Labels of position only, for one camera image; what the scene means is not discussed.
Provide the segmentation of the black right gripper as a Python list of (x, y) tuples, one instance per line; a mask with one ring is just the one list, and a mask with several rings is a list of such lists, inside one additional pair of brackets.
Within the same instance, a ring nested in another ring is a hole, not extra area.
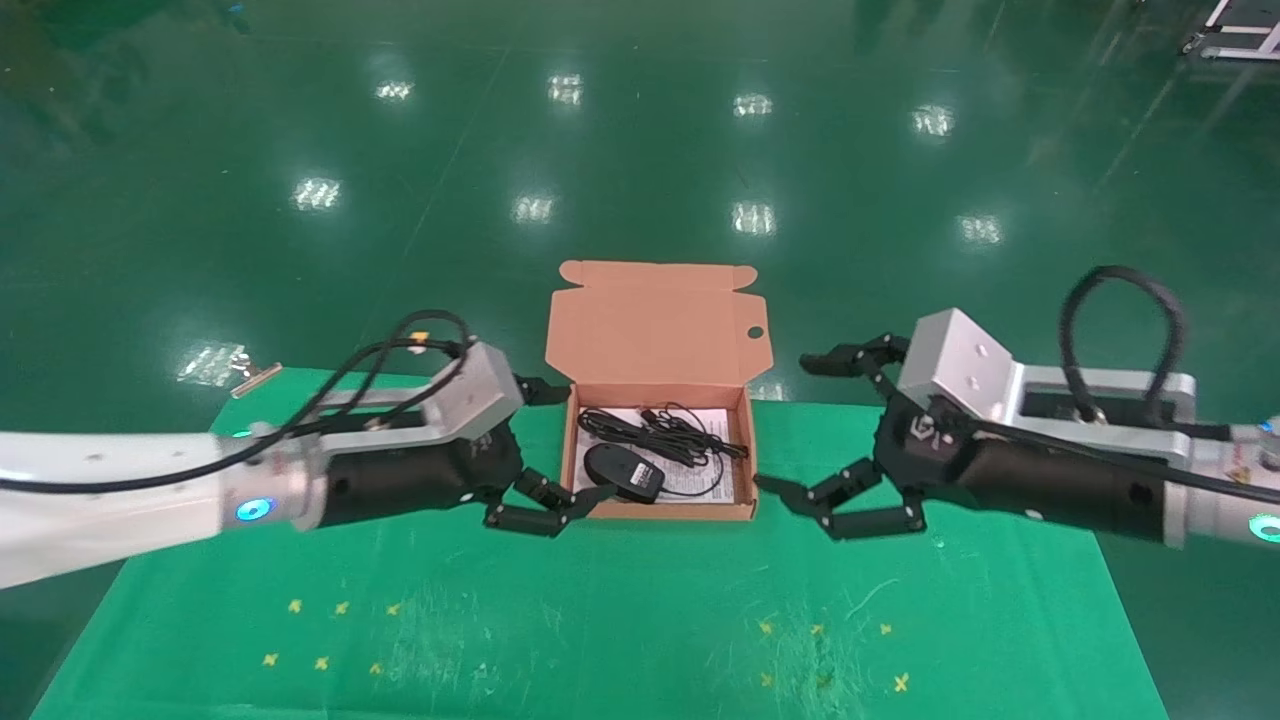
[[(812, 519), (832, 541), (919, 534), (927, 529), (922, 501), (938, 501), (1164, 543), (1162, 479), (1087, 450), (1033, 441), (1016, 428), (969, 416), (946, 400), (918, 406), (899, 395), (886, 370), (904, 364), (909, 348), (906, 337), (879, 334), (865, 343), (803, 354), (799, 364), (805, 373), (864, 378), (890, 401), (876, 429), (872, 459), (863, 457), (813, 487), (767, 474), (754, 475), (755, 487), (791, 514)], [(840, 509), (883, 477), (901, 493), (897, 506)]]

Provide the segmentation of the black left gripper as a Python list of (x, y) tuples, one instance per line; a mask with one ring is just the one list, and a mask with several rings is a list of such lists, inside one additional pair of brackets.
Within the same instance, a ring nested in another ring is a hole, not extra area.
[[(515, 375), (525, 407), (563, 405), (571, 386)], [(531, 468), (507, 424), (476, 439), (444, 445), (339, 454), (326, 469), (324, 527), (378, 520), (424, 510), (488, 502), (483, 525), (525, 536), (556, 538), (613, 498), (613, 486), (571, 492)], [(535, 506), (507, 503), (512, 488)]]

